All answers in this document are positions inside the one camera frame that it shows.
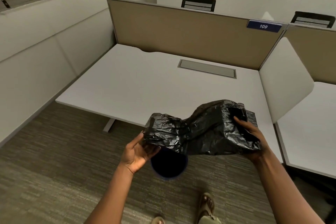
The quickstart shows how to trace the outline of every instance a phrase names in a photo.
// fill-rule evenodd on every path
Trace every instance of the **white desk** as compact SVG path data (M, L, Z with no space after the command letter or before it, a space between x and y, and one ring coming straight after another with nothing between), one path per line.
M288 165L336 178L336 85L315 82L277 128Z
M234 68L237 79L178 68L180 59ZM56 101L144 126L154 112L187 118L200 104L220 99L243 103L255 112L260 130L282 161L256 70L117 44Z

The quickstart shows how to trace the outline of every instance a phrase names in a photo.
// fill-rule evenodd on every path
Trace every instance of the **floor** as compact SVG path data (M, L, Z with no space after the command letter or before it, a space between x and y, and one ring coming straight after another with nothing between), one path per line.
M0 223L83 223L141 127L52 103L0 149ZM296 181L321 217L327 195ZM222 223L275 223L258 175L241 156L191 156L186 171L163 181L146 164L134 177L123 223L193 223L198 198L215 196Z

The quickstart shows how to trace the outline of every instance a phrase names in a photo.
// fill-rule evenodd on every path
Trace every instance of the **black garbage bag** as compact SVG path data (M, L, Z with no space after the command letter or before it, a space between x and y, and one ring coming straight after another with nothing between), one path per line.
M218 100L200 105L187 119L154 113L143 132L144 142L186 155L248 154L261 150L258 138L238 125L233 116L255 126L253 112L242 103Z

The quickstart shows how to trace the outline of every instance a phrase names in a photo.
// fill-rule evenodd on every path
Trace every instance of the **blue trash can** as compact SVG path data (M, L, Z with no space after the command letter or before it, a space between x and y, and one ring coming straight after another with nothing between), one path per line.
M188 165L188 157L163 147L150 159L150 163L162 179L170 180L183 173Z

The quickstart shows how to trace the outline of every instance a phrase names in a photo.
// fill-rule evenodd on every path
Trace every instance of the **foot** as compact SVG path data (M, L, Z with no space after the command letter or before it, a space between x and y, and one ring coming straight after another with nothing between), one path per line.
M156 217L152 220L152 224L166 224L162 217Z
M215 202L212 199L212 196L209 193L204 193L201 197L199 204L199 214L197 218L197 223L203 216L213 215L215 210Z

